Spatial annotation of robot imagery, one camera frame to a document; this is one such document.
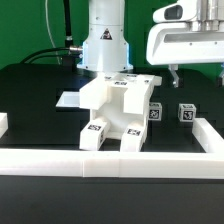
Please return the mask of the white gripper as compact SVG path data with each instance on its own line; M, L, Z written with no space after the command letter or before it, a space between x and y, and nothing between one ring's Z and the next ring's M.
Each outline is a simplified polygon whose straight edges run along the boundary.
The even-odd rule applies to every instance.
M173 86L180 86L181 64L222 63L224 78L224 0L177 0L153 13L146 59L169 65Z

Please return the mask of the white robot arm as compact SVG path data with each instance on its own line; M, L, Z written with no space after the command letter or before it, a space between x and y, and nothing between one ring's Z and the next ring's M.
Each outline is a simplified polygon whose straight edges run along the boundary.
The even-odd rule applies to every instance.
M89 0L89 35L79 67L95 72L130 70L123 36L125 0ZM224 0L177 0L153 13L146 59L177 75L182 64L224 63Z

